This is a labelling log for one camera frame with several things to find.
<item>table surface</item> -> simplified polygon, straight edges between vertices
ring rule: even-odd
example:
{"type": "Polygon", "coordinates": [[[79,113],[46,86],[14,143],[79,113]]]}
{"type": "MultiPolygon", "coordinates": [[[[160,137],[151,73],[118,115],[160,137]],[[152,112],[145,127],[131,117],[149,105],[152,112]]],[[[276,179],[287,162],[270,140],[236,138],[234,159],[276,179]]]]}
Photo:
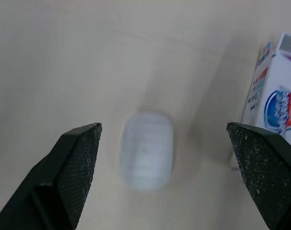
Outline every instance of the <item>table surface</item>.
{"type": "Polygon", "coordinates": [[[259,48],[284,30],[291,0],[0,0],[0,210],[62,133],[101,122],[78,229],[267,229],[228,166],[226,124],[240,120],[259,48]],[[140,110],[175,128],[171,182],[153,193],[119,176],[140,110]]]}

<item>light wooden surface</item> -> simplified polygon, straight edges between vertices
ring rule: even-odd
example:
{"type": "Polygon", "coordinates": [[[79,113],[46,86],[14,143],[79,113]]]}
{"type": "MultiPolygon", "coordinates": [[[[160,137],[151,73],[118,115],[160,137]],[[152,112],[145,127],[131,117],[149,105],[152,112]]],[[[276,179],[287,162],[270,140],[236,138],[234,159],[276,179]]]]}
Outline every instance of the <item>light wooden surface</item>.
{"type": "Polygon", "coordinates": [[[0,210],[62,133],[102,122],[78,229],[267,229],[226,124],[284,30],[291,0],[0,0],[0,210]],[[118,174],[124,123],[145,109],[176,131],[171,183],[150,194],[118,174]]]}

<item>soap box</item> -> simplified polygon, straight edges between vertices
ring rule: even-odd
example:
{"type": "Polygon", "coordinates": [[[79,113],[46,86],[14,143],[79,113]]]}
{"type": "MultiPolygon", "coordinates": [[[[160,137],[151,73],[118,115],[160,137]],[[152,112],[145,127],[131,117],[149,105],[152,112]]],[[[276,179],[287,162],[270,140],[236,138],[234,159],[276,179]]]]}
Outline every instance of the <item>soap box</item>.
{"type": "MultiPolygon", "coordinates": [[[[291,33],[274,50],[270,41],[258,56],[243,123],[282,135],[291,144],[291,33]]],[[[235,155],[232,167],[237,166],[235,155]]]]}

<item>white cardboard box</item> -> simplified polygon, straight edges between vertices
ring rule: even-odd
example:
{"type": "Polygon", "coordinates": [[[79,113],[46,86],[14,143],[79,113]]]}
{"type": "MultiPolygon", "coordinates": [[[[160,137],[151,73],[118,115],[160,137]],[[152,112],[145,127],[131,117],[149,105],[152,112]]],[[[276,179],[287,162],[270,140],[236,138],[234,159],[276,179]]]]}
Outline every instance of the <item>white cardboard box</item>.
{"type": "MultiPolygon", "coordinates": [[[[282,135],[291,144],[291,33],[284,33],[276,51],[269,42],[258,57],[243,123],[282,135]]],[[[238,166],[235,155],[232,167],[238,166]]]]}

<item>white soap bar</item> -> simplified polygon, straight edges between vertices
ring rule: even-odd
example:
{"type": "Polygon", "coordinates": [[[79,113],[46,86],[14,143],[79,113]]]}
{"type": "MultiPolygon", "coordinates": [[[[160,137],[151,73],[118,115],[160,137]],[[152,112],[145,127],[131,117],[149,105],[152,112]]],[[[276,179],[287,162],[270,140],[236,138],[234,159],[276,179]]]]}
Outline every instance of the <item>white soap bar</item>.
{"type": "Polygon", "coordinates": [[[120,172],[138,190],[156,190],[171,179],[173,125],[162,114],[141,112],[131,117],[123,132],[120,172]]]}

